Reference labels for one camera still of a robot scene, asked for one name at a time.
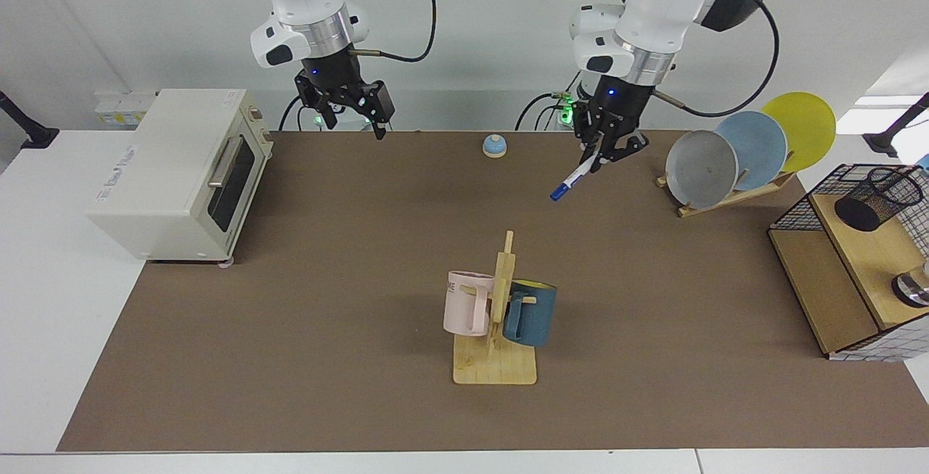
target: blue mug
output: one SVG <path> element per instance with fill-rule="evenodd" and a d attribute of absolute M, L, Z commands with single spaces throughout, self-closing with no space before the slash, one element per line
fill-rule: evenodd
<path fill-rule="evenodd" d="M 504 338 L 526 346 L 547 344 L 557 291 L 547 283 L 514 279 L 510 288 L 512 299 L 504 320 Z"/>

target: black cable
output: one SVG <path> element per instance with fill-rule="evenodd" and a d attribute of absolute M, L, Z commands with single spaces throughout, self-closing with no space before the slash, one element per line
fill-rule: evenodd
<path fill-rule="evenodd" d="M 281 126 L 278 126 L 278 131 L 283 131 L 285 129 L 285 121 L 287 121 L 287 115 L 290 114 L 290 110 L 292 110 L 293 106 L 296 106 L 296 103 L 298 103 L 299 101 L 300 101 L 300 97 L 295 97 L 293 98 L 293 100 L 291 100 L 291 103 L 289 104 L 289 106 L 287 106 L 287 110 L 285 110 L 285 116 L 281 117 Z"/>
<path fill-rule="evenodd" d="M 780 31 L 777 30 L 777 22 L 774 20 L 774 15 L 771 15 L 771 11 L 767 9 L 767 5 L 764 4 L 764 1 L 752 1 L 754 1 L 754 4 L 757 4 L 758 7 L 761 8 L 761 11 L 764 13 L 764 17 L 767 17 L 767 22 L 769 22 L 771 26 L 771 32 L 774 34 L 774 53 L 771 55 L 771 67 L 769 70 L 767 70 L 767 75 L 764 77 L 764 81 L 762 81 L 761 85 L 758 86 L 758 89 L 752 94 L 751 97 L 749 97 L 743 103 L 739 104 L 739 106 L 733 107 L 731 110 L 722 111 L 722 113 L 704 113 L 704 111 L 697 111 L 692 109 L 692 107 L 680 104 L 678 107 L 680 107 L 681 110 L 687 111 L 687 113 L 696 115 L 697 117 L 704 117 L 709 119 L 726 117 L 732 113 L 737 113 L 737 111 L 744 110 L 750 103 L 754 102 L 754 100 L 756 100 L 760 94 L 762 94 L 764 88 L 766 88 L 767 84 L 771 81 L 771 78 L 774 76 L 774 71 L 777 68 L 777 60 L 780 57 Z"/>
<path fill-rule="evenodd" d="M 560 106 L 560 105 L 557 105 L 557 106 L 548 106 L 548 107 L 545 107 L 544 110 L 539 111 L 539 117 L 538 117 L 537 119 L 535 119 L 535 127 L 532 129 L 532 131 L 538 131 L 538 130 L 539 130 L 539 123 L 541 122 L 541 115 L 545 114 L 545 111 L 551 110 L 551 111 L 552 111 L 552 117 L 554 117 L 554 112 L 557 111 L 557 110 L 560 110 L 560 109 L 561 109 L 561 106 Z"/>
<path fill-rule="evenodd" d="M 578 70 L 578 72 L 574 75 L 574 78 L 571 79 L 570 83 L 568 83 L 568 87 L 565 88 L 565 93 L 570 94 L 570 92 L 571 92 L 571 87 L 574 87 L 574 83 L 576 83 L 576 81 L 578 81 L 578 78 L 580 78 L 580 77 L 581 77 L 581 71 Z M 558 106 L 561 106 L 561 103 L 562 103 L 562 102 L 564 102 L 564 98 L 560 98 L 560 99 L 558 100 Z M 545 123 L 545 129 L 544 129 L 545 131 L 548 131 L 548 127 L 552 125 L 552 119 L 554 119 L 554 112 L 555 112 L 555 110 L 552 110 L 552 113 L 551 113 L 550 115 L 548 115 L 548 121 Z"/>
<path fill-rule="evenodd" d="M 429 30 L 429 44 L 425 47 L 425 51 L 422 52 L 418 57 L 401 57 L 398 54 L 385 53 L 383 51 L 378 52 L 381 57 L 390 58 L 391 60 L 399 60 L 401 62 L 419 62 L 424 58 L 428 57 L 429 52 L 432 51 L 432 44 L 435 43 L 435 24 L 438 22 L 438 5 L 435 3 L 435 0 L 432 1 L 432 28 Z"/>
<path fill-rule="evenodd" d="M 520 124 L 522 123 L 522 119 L 524 119 L 525 114 L 528 113 L 528 111 L 532 109 L 532 106 L 535 106 L 536 103 L 540 102 L 541 100 L 545 100 L 545 98 L 552 98 L 552 94 L 551 93 L 540 94 L 540 96 L 533 98 L 532 101 L 528 103 L 527 106 L 525 106 L 523 113 L 520 114 L 520 120 L 517 120 L 517 128 L 515 128 L 514 131 L 520 130 Z"/>
<path fill-rule="evenodd" d="M 303 133 L 303 124 L 300 123 L 300 116 L 303 114 L 303 110 L 308 110 L 309 107 L 302 106 L 300 110 L 296 113 L 296 130 Z"/>

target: brown tabletop mat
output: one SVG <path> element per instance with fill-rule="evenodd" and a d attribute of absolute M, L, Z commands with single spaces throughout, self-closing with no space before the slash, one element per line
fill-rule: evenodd
<path fill-rule="evenodd" d="M 929 446 L 903 364 L 819 354 L 766 238 L 799 183 L 678 219 L 677 136 L 554 204 L 570 134 L 277 134 L 236 265 L 145 266 L 59 450 Z M 446 274 L 505 229 L 560 287 L 540 379 L 458 387 Z"/>

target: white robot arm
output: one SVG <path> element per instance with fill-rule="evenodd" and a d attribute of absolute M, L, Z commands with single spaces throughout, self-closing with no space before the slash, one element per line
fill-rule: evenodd
<path fill-rule="evenodd" d="M 354 44 L 368 36 L 367 15 L 346 0 L 271 0 L 264 25 L 252 33 L 252 50 L 265 68 L 299 61 L 296 84 L 303 104 L 336 124 L 332 105 L 368 118 L 382 139 L 394 114 L 384 81 L 365 83 Z"/>
<path fill-rule="evenodd" d="M 580 70 L 600 74 L 597 90 L 575 109 L 575 136 L 584 145 L 581 168 L 597 172 L 648 145 L 639 118 L 656 86 L 674 68 L 674 55 L 694 24 L 724 31 L 739 25 L 759 5 L 753 0 L 621 0 L 582 7 L 570 24 Z M 592 88 L 584 88 L 590 93 Z M 617 147 L 629 136 L 625 147 Z M 566 186 L 552 195 L 567 192 Z"/>

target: white table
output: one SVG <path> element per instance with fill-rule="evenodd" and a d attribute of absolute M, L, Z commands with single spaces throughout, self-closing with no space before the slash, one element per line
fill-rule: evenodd
<path fill-rule="evenodd" d="M 142 271 L 142 262 L 83 216 L 129 136 L 62 132 L 50 149 L 24 151 L 0 174 L 0 451 L 9 453 L 0 455 L 0 473 L 910 474 L 916 465 L 929 465 L 929 449 L 53 454 Z M 856 140 L 843 139 L 824 166 L 852 162 L 841 159 L 855 152 L 849 146 Z M 815 173 L 809 174 L 815 183 Z M 929 394 L 929 359 L 912 362 L 910 369 Z"/>

